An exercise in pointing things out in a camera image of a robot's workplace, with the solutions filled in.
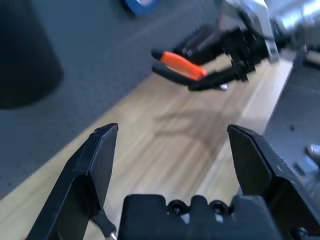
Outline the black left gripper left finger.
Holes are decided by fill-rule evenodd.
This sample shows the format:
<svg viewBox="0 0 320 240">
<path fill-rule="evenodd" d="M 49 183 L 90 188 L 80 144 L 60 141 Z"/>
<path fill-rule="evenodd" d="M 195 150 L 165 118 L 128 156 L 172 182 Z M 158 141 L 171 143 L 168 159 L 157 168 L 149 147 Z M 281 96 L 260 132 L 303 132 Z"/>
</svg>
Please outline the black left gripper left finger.
<svg viewBox="0 0 320 240">
<path fill-rule="evenodd" d="M 103 211 L 111 180 L 118 124 L 93 131 L 70 157 L 28 240 L 82 240 L 89 221 Z"/>
</svg>

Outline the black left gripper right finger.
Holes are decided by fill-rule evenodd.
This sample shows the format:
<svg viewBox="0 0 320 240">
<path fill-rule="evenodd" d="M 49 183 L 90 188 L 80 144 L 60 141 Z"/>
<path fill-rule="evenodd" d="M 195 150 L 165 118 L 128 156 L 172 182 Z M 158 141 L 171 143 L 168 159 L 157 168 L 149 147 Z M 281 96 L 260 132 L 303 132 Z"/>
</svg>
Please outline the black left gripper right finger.
<svg viewBox="0 0 320 240">
<path fill-rule="evenodd" d="M 320 209 L 286 162 L 257 132 L 227 127 L 237 180 L 244 195 L 261 196 L 287 240 L 318 240 Z"/>
</svg>

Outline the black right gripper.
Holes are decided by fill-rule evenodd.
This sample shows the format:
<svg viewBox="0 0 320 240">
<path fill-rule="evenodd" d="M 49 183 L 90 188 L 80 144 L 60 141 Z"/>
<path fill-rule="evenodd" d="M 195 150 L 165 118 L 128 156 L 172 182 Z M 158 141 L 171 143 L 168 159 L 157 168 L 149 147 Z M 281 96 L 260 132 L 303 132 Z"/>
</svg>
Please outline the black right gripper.
<svg viewBox="0 0 320 240">
<path fill-rule="evenodd" d="M 206 91 L 235 80 L 245 81 L 247 74 L 255 71 L 255 66 L 269 57 L 265 40 L 256 37 L 248 29 L 235 28 L 226 31 L 220 41 L 224 53 L 231 57 L 232 67 L 193 82 L 188 86 L 189 91 Z"/>
</svg>

